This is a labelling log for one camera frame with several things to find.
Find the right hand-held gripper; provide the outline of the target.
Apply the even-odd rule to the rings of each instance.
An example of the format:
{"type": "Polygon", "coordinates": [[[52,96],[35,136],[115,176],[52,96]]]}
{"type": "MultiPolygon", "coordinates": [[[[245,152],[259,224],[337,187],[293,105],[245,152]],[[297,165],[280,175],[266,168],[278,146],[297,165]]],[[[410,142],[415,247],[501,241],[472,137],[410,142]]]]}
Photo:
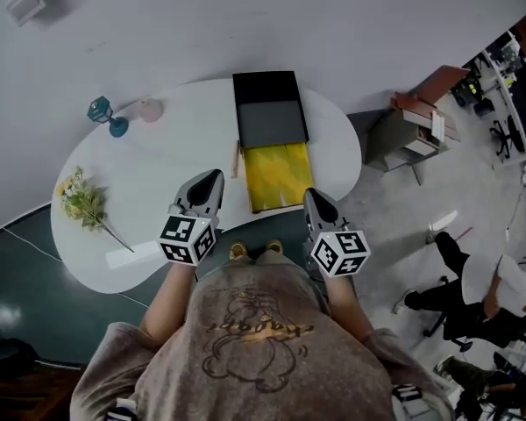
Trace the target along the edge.
{"type": "Polygon", "coordinates": [[[307,188],[304,214],[309,229],[304,242],[307,269],[328,277],[357,274],[371,250],[364,232],[345,219],[338,202],[319,189],[307,188]]]}

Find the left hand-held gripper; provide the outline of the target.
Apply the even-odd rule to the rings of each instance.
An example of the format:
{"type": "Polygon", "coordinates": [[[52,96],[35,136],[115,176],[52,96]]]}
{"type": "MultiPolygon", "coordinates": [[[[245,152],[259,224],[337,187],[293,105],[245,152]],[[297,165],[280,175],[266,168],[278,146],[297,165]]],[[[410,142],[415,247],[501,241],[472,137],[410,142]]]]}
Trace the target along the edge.
{"type": "Polygon", "coordinates": [[[224,173],[211,169],[179,188],[169,206],[159,245],[171,262],[198,266],[217,242],[217,216],[224,195],[224,173]],[[201,204],[188,208],[186,204],[201,204]]]}

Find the black box with lid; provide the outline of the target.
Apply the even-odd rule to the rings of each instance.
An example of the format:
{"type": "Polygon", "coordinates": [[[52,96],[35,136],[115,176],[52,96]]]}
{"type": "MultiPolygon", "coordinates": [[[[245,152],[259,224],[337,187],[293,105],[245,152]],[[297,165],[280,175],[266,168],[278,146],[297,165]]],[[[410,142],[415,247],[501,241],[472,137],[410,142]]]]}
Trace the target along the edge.
{"type": "Polygon", "coordinates": [[[232,80],[251,211],[301,204],[313,179],[309,133],[295,73],[238,73],[232,80]]]}

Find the person's right forearm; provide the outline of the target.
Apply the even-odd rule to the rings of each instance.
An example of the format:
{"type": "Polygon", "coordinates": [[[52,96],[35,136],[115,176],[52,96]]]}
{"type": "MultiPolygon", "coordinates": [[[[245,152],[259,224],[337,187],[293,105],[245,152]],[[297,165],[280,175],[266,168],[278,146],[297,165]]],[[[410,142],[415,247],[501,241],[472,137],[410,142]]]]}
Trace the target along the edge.
{"type": "Polygon", "coordinates": [[[358,342],[364,344],[374,328],[363,311],[346,276],[324,277],[331,317],[358,342]]]}

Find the person's left forearm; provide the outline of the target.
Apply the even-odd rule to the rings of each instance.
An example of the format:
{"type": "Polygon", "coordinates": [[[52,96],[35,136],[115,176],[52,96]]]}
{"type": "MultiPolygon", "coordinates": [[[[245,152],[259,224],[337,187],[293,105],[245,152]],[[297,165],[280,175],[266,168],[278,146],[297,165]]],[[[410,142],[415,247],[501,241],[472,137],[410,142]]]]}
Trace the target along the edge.
{"type": "Polygon", "coordinates": [[[196,267],[173,263],[148,307],[139,329],[157,345],[163,345],[184,324],[196,267]]]}

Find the white curved desk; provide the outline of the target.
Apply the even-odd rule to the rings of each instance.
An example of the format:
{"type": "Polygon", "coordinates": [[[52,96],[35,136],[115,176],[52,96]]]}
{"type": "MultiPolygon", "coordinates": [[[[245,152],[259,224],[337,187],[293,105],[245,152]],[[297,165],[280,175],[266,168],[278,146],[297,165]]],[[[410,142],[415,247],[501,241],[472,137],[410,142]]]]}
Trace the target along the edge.
{"type": "MultiPolygon", "coordinates": [[[[358,134],[333,102],[311,89],[300,89],[309,132],[309,164],[315,187],[336,200],[356,185],[362,166],[358,134]]],[[[57,186],[83,169],[85,177],[106,188],[107,224],[128,246],[155,243],[179,187],[195,175],[219,168],[225,175],[224,202],[218,228],[229,230],[258,218],[295,211],[302,206],[251,213],[243,160],[231,178],[238,141],[232,79],[209,80],[165,89],[155,99],[163,115],[153,123],[134,118],[121,138],[107,124],[94,129],[69,155],[57,186]]],[[[53,191],[53,239],[65,266],[84,286],[105,294],[133,289],[167,264],[163,252],[111,268],[109,253],[126,251],[106,232],[89,232],[69,219],[53,191]]]]}

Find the grey side cabinet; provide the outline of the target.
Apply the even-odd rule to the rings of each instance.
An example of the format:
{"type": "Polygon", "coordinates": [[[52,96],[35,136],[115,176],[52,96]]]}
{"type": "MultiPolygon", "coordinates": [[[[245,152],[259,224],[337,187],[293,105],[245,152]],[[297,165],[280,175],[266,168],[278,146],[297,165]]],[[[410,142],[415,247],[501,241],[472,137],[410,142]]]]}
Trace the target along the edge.
{"type": "Polygon", "coordinates": [[[395,93],[386,114],[367,134],[364,163],[384,173],[409,167],[422,184],[418,165],[460,141],[451,116],[417,96],[395,93]]]}

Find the yellow flower bouquet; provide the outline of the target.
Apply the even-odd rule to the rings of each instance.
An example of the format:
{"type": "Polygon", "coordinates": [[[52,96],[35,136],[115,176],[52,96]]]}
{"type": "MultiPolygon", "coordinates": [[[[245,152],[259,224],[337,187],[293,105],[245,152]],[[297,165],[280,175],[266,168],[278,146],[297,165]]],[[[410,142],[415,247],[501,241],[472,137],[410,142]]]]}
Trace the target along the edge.
{"type": "Polygon", "coordinates": [[[80,166],[75,166],[55,189],[60,208],[69,219],[78,222],[83,230],[106,232],[126,250],[135,253],[107,224],[105,192],[106,188],[97,187],[80,166]]]}

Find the teal lantern ornament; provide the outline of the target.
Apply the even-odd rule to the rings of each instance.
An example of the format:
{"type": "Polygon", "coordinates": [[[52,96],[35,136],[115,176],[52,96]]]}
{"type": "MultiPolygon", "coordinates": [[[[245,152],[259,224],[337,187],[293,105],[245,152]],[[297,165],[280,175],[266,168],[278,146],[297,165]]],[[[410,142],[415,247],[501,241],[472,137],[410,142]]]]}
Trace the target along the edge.
{"type": "Polygon", "coordinates": [[[95,123],[107,123],[110,135],[114,138],[124,136],[129,128],[129,122],[125,117],[113,116],[110,101],[105,96],[98,97],[89,105],[87,117],[95,123]]]}

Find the person's brown printed shirt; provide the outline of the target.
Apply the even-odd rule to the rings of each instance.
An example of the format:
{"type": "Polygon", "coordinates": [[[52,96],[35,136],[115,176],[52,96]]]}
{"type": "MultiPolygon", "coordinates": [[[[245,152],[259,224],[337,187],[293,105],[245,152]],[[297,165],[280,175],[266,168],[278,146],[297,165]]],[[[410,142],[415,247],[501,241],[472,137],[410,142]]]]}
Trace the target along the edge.
{"type": "Polygon", "coordinates": [[[163,345],[139,325],[109,325],[70,421],[455,418],[391,331],[358,342],[332,319],[326,288],[274,251],[195,280],[185,322],[163,345]]]}

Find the brown board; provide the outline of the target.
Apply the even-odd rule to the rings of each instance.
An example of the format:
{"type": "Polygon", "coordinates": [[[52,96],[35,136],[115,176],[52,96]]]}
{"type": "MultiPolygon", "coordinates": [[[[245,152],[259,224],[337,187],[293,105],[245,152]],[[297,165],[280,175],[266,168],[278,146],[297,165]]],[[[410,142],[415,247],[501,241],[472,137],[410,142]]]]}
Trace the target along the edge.
{"type": "Polygon", "coordinates": [[[416,97],[425,103],[435,105],[451,88],[463,80],[469,72],[468,68],[443,65],[416,88],[416,97]]]}

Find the long white office desk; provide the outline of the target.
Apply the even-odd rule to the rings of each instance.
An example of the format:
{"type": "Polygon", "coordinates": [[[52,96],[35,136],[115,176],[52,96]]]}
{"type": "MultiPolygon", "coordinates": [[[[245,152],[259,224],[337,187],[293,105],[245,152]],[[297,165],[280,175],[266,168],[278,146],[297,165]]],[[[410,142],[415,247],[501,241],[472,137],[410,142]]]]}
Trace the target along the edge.
{"type": "Polygon", "coordinates": [[[520,159],[526,161],[526,54],[517,33],[510,30],[482,53],[494,73],[495,87],[512,118],[513,137],[522,143],[520,159]]]}

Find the black bag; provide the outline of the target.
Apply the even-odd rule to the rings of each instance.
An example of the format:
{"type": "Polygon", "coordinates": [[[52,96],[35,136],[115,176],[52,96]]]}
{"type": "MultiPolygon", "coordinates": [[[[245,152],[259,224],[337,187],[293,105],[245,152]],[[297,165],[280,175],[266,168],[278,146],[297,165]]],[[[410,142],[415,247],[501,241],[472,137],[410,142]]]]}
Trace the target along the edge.
{"type": "Polygon", "coordinates": [[[18,378],[37,366],[39,356],[19,339],[0,339],[0,379],[18,378]]]}

